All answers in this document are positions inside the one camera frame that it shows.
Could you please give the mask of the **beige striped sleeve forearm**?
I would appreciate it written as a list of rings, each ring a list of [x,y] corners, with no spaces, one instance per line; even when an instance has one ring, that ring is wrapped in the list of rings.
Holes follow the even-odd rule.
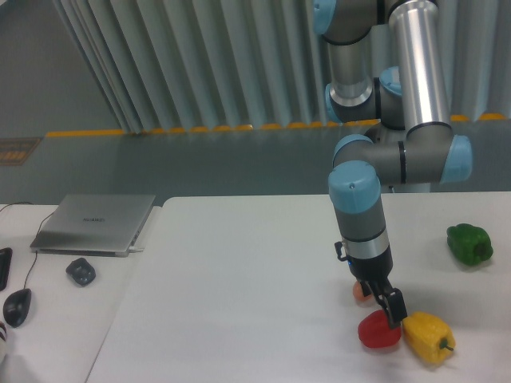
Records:
[[[8,351],[7,335],[6,325],[0,322],[0,364],[3,363]]]

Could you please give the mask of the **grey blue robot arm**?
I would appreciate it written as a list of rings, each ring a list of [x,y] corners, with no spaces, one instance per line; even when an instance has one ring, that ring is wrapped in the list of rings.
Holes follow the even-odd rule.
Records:
[[[374,296],[390,327],[406,318],[402,292],[389,282],[393,262],[382,188],[467,180],[473,153],[455,135],[442,72],[434,1],[315,1],[314,31],[328,44],[332,81],[325,89],[330,117],[376,118],[404,137],[381,143],[350,134],[336,145],[328,191],[341,239],[335,249],[365,294]],[[390,74],[372,77],[369,34],[387,24],[398,51],[396,86]]]

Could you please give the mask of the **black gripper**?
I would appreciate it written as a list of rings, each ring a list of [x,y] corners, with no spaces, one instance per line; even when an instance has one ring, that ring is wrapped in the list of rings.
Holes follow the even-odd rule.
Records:
[[[369,298],[375,295],[386,315],[388,326],[391,329],[400,327],[407,317],[407,310],[402,292],[393,288],[388,279],[393,267],[390,247],[370,259],[357,259],[348,255],[341,242],[335,243],[335,251],[338,260],[347,262],[351,273],[359,281],[361,296]]]

